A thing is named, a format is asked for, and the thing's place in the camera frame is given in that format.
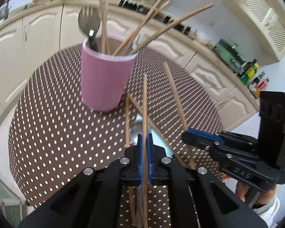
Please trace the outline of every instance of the round table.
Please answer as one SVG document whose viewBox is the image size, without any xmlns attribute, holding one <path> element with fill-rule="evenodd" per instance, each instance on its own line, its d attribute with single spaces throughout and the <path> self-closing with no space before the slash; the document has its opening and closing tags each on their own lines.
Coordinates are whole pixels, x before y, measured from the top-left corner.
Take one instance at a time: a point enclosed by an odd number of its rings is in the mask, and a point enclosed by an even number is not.
<svg viewBox="0 0 285 228">
<path fill-rule="evenodd" d="M 27 83 L 11 122 L 11 173 L 29 203 L 37 208 L 76 174 L 96 170 L 123 157 L 125 150 L 125 95 L 114 110 L 95 112 L 81 102 L 81 47 L 76 45 L 44 62 Z M 189 147 L 182 143 L 182 126 L 162 63 L 170 67 L 188 127 L 208 133 L 223 130 L 219 115 L 204 88 L 163 54 L 149 48 L 139 52 L 125 93 L 142 105 L 143 75 L 148 76 L 148 115 L 164 138 L 187 163 Z M 138 111 L 130 105 L 130 120 Z M 218 163 L 207 152 L 190 147 L 198 165 L 222 178 Z M 126 187 L 120 205 L 119 226 L 131 226 Z M 149 189 L 149 226 L 168 227 L 166 186 Z"/>
</svg>

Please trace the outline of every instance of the hand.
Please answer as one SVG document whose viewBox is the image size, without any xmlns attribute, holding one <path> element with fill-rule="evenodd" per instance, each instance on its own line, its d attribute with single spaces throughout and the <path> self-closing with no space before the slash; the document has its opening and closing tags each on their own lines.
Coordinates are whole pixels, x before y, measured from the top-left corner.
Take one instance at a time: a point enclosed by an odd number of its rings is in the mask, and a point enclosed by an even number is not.
<svg viewBox="0 0 285 228">
<path fill-rule="evenodd" d="M 267 193 L 261 193 L 259 199 L 256 201 L 256 205 L 265 205 L 269 203 L 275 196 L 277 191 L 277 185 L 268 191 Z M 243 202 L 246 200 L 246 194 L 248 192 L 248 188 L 241 182 L 238 181 L 236 185 L 236 195 L 239 197 Z"/>
</svg>

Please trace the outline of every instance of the metal fork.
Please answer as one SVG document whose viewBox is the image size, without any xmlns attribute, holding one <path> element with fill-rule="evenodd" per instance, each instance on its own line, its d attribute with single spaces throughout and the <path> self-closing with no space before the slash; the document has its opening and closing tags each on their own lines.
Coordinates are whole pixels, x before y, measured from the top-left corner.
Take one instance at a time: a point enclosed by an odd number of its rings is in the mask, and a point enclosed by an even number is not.
<svg viewBox="0 0 285 228">
<path fill-rule="evenodd" d="M 98 52 L 98 48 L 95 43 L 95 36 L 100 27 L 98 9 L 95 9 L 92 6 L 83 7 L 78 16 L 78 24 L 80 30 L 89 37 L 88 43 L 90 48 Z"/>
</svg>

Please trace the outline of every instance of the bottle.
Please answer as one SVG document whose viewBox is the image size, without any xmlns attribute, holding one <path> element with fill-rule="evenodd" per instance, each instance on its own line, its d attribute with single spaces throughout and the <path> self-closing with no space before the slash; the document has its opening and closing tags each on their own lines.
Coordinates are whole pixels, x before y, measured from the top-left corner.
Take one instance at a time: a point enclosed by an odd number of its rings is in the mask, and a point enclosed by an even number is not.
<svg viewBox="0 0 285 228">
<path fill-rule="evenodd" d="M 257 62 L 256 59 L 254 59 L 252 62 L 247 62 L 246 65 L 239 71 L 239 73 L 238 73 L 239 77 L 241 78 L 245 74 L 247 69 L 249 69 L 256 62 Z"/>
<path fill-rule="evenodd" d="M 256 91 L 254 92 L 254 97 L 258 98 L 260 96 L 261 91 L 263 91 L 269 82 L 269 79 L 267 78 L 266 80 L 262 81 L 259 85 L 256 87 Z"/>
<path fill-rule="evenodd" d="M 247 82 L 256 74 L 257 70 L 259 69 L 259 65 L 257 63 L 253 64 L 245 74 L 241 77 L 241 82 L 246 85 Z"/>
<path fill-rule="evenodd" d="M 253 87 L 257 86 L 257 84 L 260 82 L 260 80 L 263 78 L 265 75 L 265 72 L 263 71 L 261 74 L 259 74 L 257 77 L 253 79 L 248 85 L 249 89 L 252 89 Z"/>
</svg>

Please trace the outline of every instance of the kitchen counter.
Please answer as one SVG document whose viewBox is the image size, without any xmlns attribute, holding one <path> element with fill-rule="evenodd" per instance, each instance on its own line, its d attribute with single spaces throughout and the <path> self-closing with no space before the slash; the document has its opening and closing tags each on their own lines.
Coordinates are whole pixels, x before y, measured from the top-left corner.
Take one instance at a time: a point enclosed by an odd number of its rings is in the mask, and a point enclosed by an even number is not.
<svg viewBox="0 0 285 228">
<path fill-rule="evenodd" d="M 110 0 L 110 11 L 118 12 L 120 15 L 123 15 L 125 17 L 131 17 L 135 18 L 137 20 L 142 20 L 144 18 L 144 15 L 141 13 L 137 13 L 128 9 L 120 8 L 118 7 L 118 4 L 120 0 Z M 13 21 L 16 21 L 17 19 L 20 19 L 23 16 L 35 13 L 37 11 L 55 7 L 59 5 L 73 5 L 73 6 L 88 6 L 88 5 L 98 5 L 98 0 L 40 0 L 36 3 L 29 3 L 27 6 L 28 8 L 25 9 L 24 6 L 17 8 L 13 10 L 9 18 L 2 23 L 0 23 L 0 30 L 7 26 L 8 24 L 12 23 Z M 159 22 L 157 20 L 151 20 L 148 22 L 151 26 L 155 28 L 162 28 L 163 23 Z M 191 47 L 192 49 L 198 51 L 204 58 L 209 60 L 211 63 L 213 63 L 217 68 L 219 68 L 222 72 L 224 72 L 225 75 L 227 75 L 230 80 L 244 93 L 244 95 L 248 98 L 248 100 L 251 102 L 251 104 L 254 106 L 254 108 L 258 111 L 259 110 L 259 104 L 254 99 L 254 97 L 250 94 L 249 90 L 245 85 L 241 83 L 239 78 L 236 77 L 236 75 L 219 59 L 219 57 L 207 46 L 201 44 L 200 42 L 191 39 L 190 37 L 171 29 L 167 32 L 168 35 L 180 40 L 182 43 L 186 44 L 187 46 Z"/>
</svg>

